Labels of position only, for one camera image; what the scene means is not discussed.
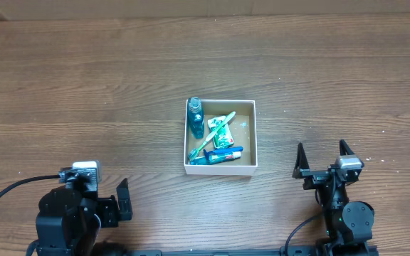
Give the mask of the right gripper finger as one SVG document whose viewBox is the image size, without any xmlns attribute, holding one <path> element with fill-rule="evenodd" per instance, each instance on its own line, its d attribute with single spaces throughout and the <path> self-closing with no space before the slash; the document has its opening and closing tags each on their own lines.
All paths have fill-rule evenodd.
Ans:
<svg viewBox="0 0 410 256">
<path fill-rule="evenodd" d="M 308 172 L 310 172 L 310 167 L 305 155 L 305 150 L 303 148 L 303 144 L 299 143 L 295 166 L 293 169 L 293 178 L 304 178 Z"/>
<path fill-rule="evenodd" d="M 340 140 L 340 156 L 354 155 L 354 152 L 350 149 L 349 145 L 344 139 Z"/>
</svg>

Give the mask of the blue disposable razor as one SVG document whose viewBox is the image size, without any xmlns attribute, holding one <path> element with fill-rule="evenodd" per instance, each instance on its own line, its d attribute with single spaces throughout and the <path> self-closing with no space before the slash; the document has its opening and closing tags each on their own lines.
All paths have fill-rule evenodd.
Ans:
<svg viewBox="0 0 410 256">
<path fill-rule="evenodd" d="M 223 153 L 230 153 L 233 151 L 240 151 L 242 153 L 243 147 L 242 146 L 234 146 L 234 147 L 229 147 L 225 149 L 215 149 L 213 151 L 206 151 L 205 149 L 203 150 L 204 156 L 209 156 L 211 154 L 223 154 Z"/>
</svg>

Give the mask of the green soap packet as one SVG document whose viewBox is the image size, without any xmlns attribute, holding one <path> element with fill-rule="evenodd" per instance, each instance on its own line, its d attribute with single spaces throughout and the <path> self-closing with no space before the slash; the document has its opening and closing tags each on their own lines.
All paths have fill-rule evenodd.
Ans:
<svg viewBox="0 0 410 256">
<path fill-rule="evenodd" d="M 207 121 L 209 131 L 214 131 L 220 123 L 225 120 L 225 116 L 213 117 Z M 213 137 L 215 149 L 226 149 L 234 145 L 234 139 L 228 124 L 225 124 Z"/>
</svg>

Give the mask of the green white toothbrush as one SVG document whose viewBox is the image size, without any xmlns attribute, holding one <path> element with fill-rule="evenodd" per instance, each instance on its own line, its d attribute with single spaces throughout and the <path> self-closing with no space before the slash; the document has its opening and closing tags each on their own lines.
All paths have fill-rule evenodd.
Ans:
<svg viewBox="0 0 410 256">
<path fill-rule="evenodd" d="M 225 126 L 228 122 L 230 122 L 234 116 L 236 115 L 236 112 L 233 111 L 230 114 L 228 114 L 225 119 L 215 128 L 214 131 L 210 132 L 209 135 L 205 138 L 205 140 L 203 141 L 203 143 L 195 149 L 192 149 L 189 152 L 188 158 L 190 161 L 194 160 L 200 153 L 200 151 L 214 138 L 214 136 L 216 135 L 216 133 L 223 127 Z"/>
</svg>

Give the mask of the teal toothpaste tube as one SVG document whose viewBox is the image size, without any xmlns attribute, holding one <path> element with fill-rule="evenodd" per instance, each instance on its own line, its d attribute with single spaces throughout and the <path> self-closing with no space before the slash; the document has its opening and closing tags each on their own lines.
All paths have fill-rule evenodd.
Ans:
<svg viewBox="0 0 410 256">
<path fill-rule="evenodd" d="M 213 164 L 220 164 L 226 161 L 233 161 L 239 158 L 241 158 L 241 152 L 233 151 L 230 153 L 211 154 L 209 156 L 198 157 L 192 160 L 190 164 L 191 165 L 213 165 Z"/>
</svg>

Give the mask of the blue mouthwash bottle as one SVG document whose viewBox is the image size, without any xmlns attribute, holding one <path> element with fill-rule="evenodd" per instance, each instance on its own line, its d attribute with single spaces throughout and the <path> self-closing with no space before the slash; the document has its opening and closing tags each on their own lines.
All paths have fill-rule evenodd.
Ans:
<svg viewBox="0 0 410 256">
<path fill-rule="evenodd" d="M 187 117 L 191 133 L 196 139 L 202 139 L 204 136 L 204 112 L 198 97 L 188 99 Z"/>
</svg>

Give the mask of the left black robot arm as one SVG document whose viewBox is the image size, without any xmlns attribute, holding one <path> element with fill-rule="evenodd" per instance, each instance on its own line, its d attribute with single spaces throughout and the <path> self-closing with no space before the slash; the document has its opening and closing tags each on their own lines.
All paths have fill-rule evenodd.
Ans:
<svg viewBox="0 0 410 256">
<path fill-rule="evenodd" d="M 72 178 L 51 190 L 38 204 L 38 239 L 29 244 L 26 254 L 104 254 L 104 246 L 95 244 L 100 229 L 116 228 L 133 216 L 126 178 L 116 191 L 116 196 L 100 198 L 96 188 L 88 188 L 86 178 Z"/>
</svg>

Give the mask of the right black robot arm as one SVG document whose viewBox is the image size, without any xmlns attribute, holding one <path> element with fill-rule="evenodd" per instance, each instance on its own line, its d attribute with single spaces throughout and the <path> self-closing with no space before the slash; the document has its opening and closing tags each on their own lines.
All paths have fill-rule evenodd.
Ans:
<svg viewBox="0 0 410 256">
<path fill-rule="evenodd" d="M 346 188 L 359 180 L 363 161 L 340 140 L 340 155 L 334 164 L 322 171 L 309 167 L 302 144 L 298 144 L 293 178 L 303 180 L 305 190 L 313 190 L 321 211 L 308 218 L 289 234 L 283 253 L 288 255 L 378 255 L 375 246 L 368 246 L 372 239 L 374 209 L 363 201 L 351 201 Z M 289 248 L 294 234 L 306 224 L 323 218 L 327 237 L 312 246 Z"/>
</svg>

